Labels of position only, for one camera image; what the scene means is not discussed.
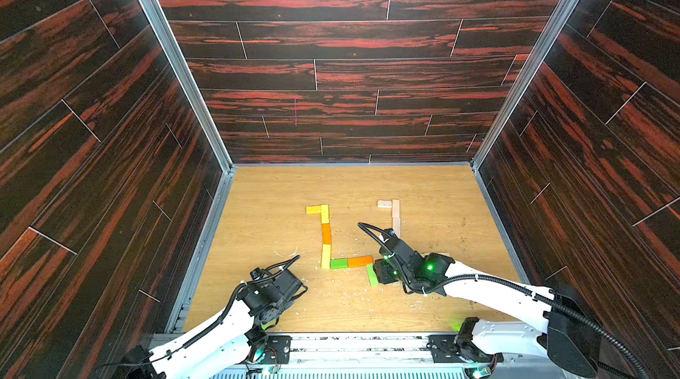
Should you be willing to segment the light green block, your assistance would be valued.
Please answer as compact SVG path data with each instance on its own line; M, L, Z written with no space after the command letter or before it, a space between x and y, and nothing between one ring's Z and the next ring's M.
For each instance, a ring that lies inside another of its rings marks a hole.
M368 264L366 265L366 271L368 273L368 280L370 283L371 287L377 287L379 285L379 281L377 279L377 275L374 270L374 265L373 264Z

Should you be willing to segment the orange block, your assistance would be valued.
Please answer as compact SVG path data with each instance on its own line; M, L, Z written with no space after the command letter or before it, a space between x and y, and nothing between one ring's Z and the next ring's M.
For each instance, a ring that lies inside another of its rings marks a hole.
M324 245L332 244L331 230L329 223L322 223L322 243Z
M370 255L350 258L350 259L347 260L347 264L348 264L349 268L366 267L367 265L372 265L373 263L374 263L374 259Z

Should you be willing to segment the small green block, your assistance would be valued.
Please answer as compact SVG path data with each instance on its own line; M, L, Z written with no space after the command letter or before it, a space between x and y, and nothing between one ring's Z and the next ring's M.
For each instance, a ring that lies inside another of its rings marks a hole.
M332 270L336 269L347 269L349 267L349 260L347 259L335 259L331 260L329 263L329 267Z

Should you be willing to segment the natural wood block neck top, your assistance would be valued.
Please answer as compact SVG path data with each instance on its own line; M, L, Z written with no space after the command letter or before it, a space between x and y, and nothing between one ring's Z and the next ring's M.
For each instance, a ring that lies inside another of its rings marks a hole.
M400 201L398 199L391 200L391 213L393 218L400 217Z

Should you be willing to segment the natural wood block neck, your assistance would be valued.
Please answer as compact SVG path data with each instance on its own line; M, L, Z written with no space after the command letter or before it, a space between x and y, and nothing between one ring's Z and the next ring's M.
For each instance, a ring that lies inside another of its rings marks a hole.
M400 217L400 201L398 199L391 200L391 213L393 218Z
M397 237L401 237L401 223L400 223L400 217L393 217L392 218L392 230L394 231L394 234Z

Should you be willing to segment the short yellow block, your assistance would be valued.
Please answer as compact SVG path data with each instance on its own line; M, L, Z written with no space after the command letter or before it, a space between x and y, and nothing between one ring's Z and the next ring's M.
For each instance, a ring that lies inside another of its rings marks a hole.
M307 214L320 214L322 212L322 207L320 205L310 205L306 207Z

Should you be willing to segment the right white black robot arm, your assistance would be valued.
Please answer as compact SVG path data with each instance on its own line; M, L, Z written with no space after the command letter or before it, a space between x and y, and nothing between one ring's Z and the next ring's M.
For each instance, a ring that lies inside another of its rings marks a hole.
M374 264L378 283L401 283L407 295L466 299L513 317L513 322L465 319L453 344L454 357L478 363L488 374L501 354L516 353L548 359L577 377L594 378L600 370L626 377L600 360L600 345L607 342L637 378L649 376L639 358L600 324L575 289L512 282L444 254L421 255L394 230L364 222L358 227L380 246L381 258Z

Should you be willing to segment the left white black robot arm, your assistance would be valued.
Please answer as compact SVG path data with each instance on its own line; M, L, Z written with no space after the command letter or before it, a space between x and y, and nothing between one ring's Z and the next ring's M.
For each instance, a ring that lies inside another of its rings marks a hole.
M197 327L152 349L136 346L112 368L114 378L210 378L248 357L264 352L266 327L308 287L291 271L294 256L251 271L251 280L237 285L225 308Z

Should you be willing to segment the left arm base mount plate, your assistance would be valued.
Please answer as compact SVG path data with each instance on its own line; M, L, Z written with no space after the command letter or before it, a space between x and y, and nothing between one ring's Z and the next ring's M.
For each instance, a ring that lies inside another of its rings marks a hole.
M267 335L251 348L247 363L251 365L285 365L290 362L292 337Z

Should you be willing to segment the aluminium front rail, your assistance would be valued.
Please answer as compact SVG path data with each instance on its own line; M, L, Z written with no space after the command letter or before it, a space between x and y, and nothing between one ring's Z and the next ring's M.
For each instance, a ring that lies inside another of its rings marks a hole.
M273 333L292 337L290 362L251 365L247 359L210 378L569 378L543 356L504 352L489 361L435 363L429 335L444 333ZM154 347L171 341L156 336Z

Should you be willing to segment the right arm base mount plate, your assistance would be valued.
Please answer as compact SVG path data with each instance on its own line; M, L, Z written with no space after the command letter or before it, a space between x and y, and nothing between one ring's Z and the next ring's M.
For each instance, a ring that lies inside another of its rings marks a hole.
M469 343L458 340L456 335L429 335L426 348L435 363L477 362Z

